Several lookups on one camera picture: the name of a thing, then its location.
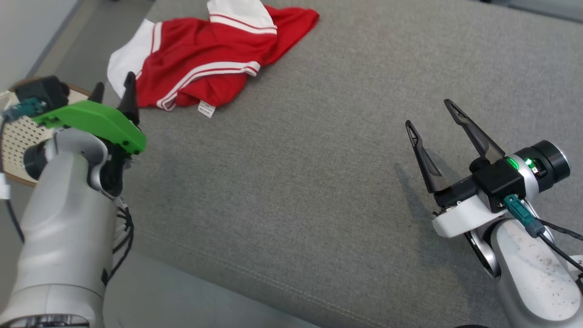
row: red and white garment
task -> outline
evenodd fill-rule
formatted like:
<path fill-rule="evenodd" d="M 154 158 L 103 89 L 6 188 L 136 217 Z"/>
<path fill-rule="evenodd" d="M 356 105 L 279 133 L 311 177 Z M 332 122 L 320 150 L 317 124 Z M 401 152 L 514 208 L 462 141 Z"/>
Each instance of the red and white garment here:
<path fill-rule="evenodd" d="M 124 93 L 136 73 L 138 107 L 172 110 L 200 100 L 230 102 L 247 75 L 276 62 L 317 23 L 316 11 L 274 9 L 259 0 L 210 0 L 209 20 L 144 20 L 134 37 L 111 55 L 107 78 Z"/>

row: gray fabric surface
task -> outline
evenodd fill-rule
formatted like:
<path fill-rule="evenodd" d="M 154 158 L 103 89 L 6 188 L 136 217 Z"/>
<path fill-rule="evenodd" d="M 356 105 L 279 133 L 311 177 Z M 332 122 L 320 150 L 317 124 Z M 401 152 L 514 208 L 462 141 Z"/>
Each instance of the gray fabric surface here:
<path fill-rule="evenodd" d="M 583 26 L 460 0 L 265 3 L 321 21 L 212 119 L 141 111 L 124 191 L 137 249 L 322 327 L 506 327 L 467 242 L 432 229 L 404 122 L 452 182 L 476 152 L 445 98 L 507 152 L 558 143 L 574 171 L 537 209 L 583 231 Z M 183 16 L 204 2 L 147 18 Z"/>

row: white stripe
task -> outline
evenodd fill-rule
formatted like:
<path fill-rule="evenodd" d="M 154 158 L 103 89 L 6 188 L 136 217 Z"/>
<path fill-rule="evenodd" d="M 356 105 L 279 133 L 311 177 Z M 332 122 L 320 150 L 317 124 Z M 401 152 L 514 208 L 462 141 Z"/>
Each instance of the white stripe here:
<path fill-rule="evenodd" d="M 162 44 L 162 22 L 156 23 L 154 25 L 154 45 L 152 45 L 152 53 L 160 50 L 160 45 Z"/>
<path fill-rule="evenodd" d="M 267 29 L 257 29 L 255 27 L 251 27 L 249 25 L 245 25 L 243 23 L 237 22 L 236 20 L 232 20 L 222 16 L 213 16 L 210 15 L 210 22 L 211 23 L 221 23 L 225 25 L 229 25 L 235 27 L 236 29 L 243 30 L 245 32 L 253 33 L 253 34 L 277 34 L 278 30 L 277 27 L 269 27 Z"/>
<path fill-rule="evenodd" d="M 168 109 L 166 104 L 176 98 L 178 94 L 178 90 L 182 89 L 183 87 L 187 86 L 190 82 L 208 75 L 216 75 L 216 74 L 236 74 L 236 73 L 247 73 L 251 76 L 257 75 L 255 71 L 259 71 L 260 65 L 256 61 L 250 62 L 236 62 L 236 61 L 217 61 L 211 62 L 208 64 L 200 65 L 198 67 L 193 68 L 188 72 L 184 77 L 174 85 L 174 87 L 160 100 L 156 102 L 156 106 L 162 108 L 164 110 L 171 110 Z"/>

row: white cable connector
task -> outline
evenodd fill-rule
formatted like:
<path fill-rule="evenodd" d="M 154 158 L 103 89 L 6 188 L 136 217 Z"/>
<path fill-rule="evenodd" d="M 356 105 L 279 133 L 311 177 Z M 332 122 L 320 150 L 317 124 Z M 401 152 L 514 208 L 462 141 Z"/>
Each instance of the white cable connector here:
<path fill-rule="evenodd" d="M 4 173 L 0 173 L 0 199 L 10 199 L 10 184 L 6 182 Z"/>

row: green bracket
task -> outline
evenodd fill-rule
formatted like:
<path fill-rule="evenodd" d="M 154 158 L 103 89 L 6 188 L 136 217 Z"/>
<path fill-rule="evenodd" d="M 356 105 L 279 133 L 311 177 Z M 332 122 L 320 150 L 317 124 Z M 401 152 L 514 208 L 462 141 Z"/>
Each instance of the green bracket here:
<path fill-rule="evenodd" d="M 138 154 L 146 148 L 146 136 L 119 110 L 84 100 L 31 118 L 47 128 L 68 125 L 93 134 Z"/>

